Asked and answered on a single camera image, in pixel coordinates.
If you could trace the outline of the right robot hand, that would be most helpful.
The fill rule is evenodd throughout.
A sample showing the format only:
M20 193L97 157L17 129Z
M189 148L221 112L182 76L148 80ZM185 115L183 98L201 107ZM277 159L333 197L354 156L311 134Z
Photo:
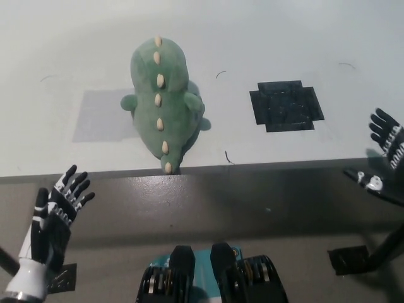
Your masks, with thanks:
M403 124L377 108L370 116L370 137L386 155L391 177L371 174L355 168L343 173L369 194L391 204L403 206Z

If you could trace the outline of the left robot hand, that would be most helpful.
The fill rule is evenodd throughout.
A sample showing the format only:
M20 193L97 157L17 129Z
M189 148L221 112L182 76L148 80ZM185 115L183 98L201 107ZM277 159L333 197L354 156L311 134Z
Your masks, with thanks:
M32 220L21 246L16 275L8 283L1 302L44 302L48 285L61 272L78 212L95 197L83 192L90 186L88 173L75 176L72 165L51 189L41 187Z

